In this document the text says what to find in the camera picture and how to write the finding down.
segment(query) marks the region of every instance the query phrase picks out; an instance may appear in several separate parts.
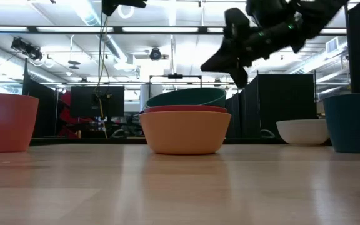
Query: ceiling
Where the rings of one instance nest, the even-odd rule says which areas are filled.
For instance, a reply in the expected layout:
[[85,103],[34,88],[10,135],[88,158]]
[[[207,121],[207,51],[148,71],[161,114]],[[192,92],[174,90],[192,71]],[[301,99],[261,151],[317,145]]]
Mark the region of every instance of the ceiling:
[[[51,4],[49,0],[0,0],[0,25],[3,26],[85,26],[80,17],[88,13],[81,4],[90,4],[96,15],[100,16],[101,2],[87,0],[57,0]],[[134,9],[134,14],[127,19],[115,12],[108,21],[109,26],[224,26],[224,11],[231,7],[238,7],[245,11],[245,2],[232,1],[206,1],[204,7],[198,7],[198,1],[172,1],[149,0],[146,9]],[[123,14],[130,12],[129,7],[121,9]],[[344,9],[327,26],[328,28],[345,28]],[[41,35],[41,34],[0,34],[0,49],[11,54],[13,38],[22,38],[28,43],[41,47],[45,56],[54,61],[54,66],[41,66],[43,70],[66,81],[78,81],[80,78],[98,76],[99,39],[95,35],[75,35],[71,51],[71,36],[67,35]],[[151,74],[167,74],[171,70],[171,60],[151,61],[148,58],[151,48],[160,48],[163,54],[171,57],[171,36],[163,34],[154,35],[128,35],[115,34],[112,36],[119,48],[133,54],[136,64],[141,67],[141,77],[137,79],[133,71],[117,70],[113,55],[106,50],[106,66],[112,78],[120,77],[118,81],[148,81]],[[297,54],[291,48],[275,52],[267,61],[254,62],[248,69],[253,77],[256,71],[260,73],[284,73],[295,68],[311,56],[323,51],[325,44],[335,36],[319,36],[308,40],[306,46]],[[175,35],[175,53],[173,56],[175,71],[184,75],[204,76],[204,81],[214,81],[214,78],[227,79],[227,74],[201,72],[200,65],[212,56],[219,48],[221,35]],[[79,61],[78,70],[70,70],[69,60]],[[334,67],[318,68],[318,77],[333,73]]]

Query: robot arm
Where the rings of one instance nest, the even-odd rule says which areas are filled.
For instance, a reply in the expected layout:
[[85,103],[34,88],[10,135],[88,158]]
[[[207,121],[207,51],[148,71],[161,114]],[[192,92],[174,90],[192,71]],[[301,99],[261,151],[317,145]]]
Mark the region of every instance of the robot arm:
[[248,0],[246,11],[257,27],[238,8],[224,13],[226,27],[219,51],[201,70],[229,73],[239,88],[248,81],[244,66],[291,46],[297,53],[307,39],[315,38],[348,0]]

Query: table surface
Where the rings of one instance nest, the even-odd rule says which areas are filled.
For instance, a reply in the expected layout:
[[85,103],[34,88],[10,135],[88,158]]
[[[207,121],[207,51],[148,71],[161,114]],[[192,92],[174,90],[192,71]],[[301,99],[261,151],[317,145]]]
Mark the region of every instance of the table surface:
[[360,224],[360,154],[227,145],[165,156],[145,145],[0,153],[0,225]]

